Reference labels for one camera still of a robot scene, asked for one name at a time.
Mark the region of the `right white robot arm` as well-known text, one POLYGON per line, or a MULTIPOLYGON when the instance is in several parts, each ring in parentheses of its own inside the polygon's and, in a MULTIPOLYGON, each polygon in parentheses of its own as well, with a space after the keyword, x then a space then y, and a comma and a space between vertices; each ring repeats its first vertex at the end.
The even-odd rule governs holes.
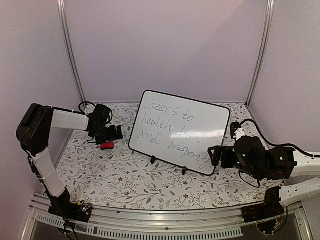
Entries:
POLYGON ((258 183, 264 179, 277 181, 312 177, 294 185, 269 188, 258 208, 262 218, 269 218, 278 207, 287 207, 320 195, 320 158, 302 153, 296 147, 275 146, 267 150, 258 137, 244 135, 233 146, 212 146, 207 151, 213 166, 235 168, 239 174, 246 174, 258 183))

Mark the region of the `red whiteboard eraser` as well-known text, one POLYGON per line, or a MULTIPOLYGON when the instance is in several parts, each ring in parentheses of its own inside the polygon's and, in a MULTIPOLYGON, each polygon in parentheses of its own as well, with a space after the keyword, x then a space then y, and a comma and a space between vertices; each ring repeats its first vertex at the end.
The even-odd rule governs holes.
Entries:
POLYGON ((105 143, 102 143, 99 148, 101 150, 113 150, 114 149, 114 142, 113 141, 110 141, 110 142, 105 142, 105 143))

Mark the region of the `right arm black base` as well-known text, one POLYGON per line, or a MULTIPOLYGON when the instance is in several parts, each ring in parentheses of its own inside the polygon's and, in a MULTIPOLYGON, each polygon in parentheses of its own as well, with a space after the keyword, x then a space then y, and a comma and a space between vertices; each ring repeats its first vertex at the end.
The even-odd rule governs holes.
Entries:
POLYGON ((263 235, 273 235, 287 223, 284 218, 285 208, 280 204, 280 186, 268 189, 264 201, 259 204, 241 208, 241 216, 245 223, 256 222, 258 231, 263 235))

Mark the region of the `white whiteboard black frame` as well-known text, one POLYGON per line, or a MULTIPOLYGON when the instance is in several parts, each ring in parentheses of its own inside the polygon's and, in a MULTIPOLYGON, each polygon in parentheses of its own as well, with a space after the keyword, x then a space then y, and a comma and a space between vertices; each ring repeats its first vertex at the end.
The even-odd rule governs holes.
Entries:
POLYGON ((222 146, 229 108, 153 90, 143 92, 128 147, 140 154, 211 176, 208 148, 222 146))

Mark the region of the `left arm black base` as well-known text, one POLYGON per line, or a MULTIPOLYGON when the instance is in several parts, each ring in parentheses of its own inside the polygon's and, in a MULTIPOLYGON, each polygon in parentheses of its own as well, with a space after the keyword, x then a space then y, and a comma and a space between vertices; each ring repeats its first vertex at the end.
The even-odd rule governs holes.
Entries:
POLYGON ((52 196, 47 193, 50 200, 48 212, 68 220, 88 223, 91 217, 92 209, 88 203, 81 201, 80 204, 71 202, 71 196, 67 189, 59 196, 52 196))

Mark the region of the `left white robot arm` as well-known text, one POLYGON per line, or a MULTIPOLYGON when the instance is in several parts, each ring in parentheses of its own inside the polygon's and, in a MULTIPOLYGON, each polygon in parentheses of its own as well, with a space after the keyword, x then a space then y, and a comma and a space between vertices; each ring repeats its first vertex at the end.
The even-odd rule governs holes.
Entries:
POLYGON ((97 104, 89 114, 38 103, 29 107, 16 130, 16 137, 27 154, 32 172, 48 195, 59 198, 67 191, 51 160, 51 130, 84 131, 95 144, 100 145, 123 138, 121 126, 112 125, 112 119, 112 110, 102 104, 97 104))

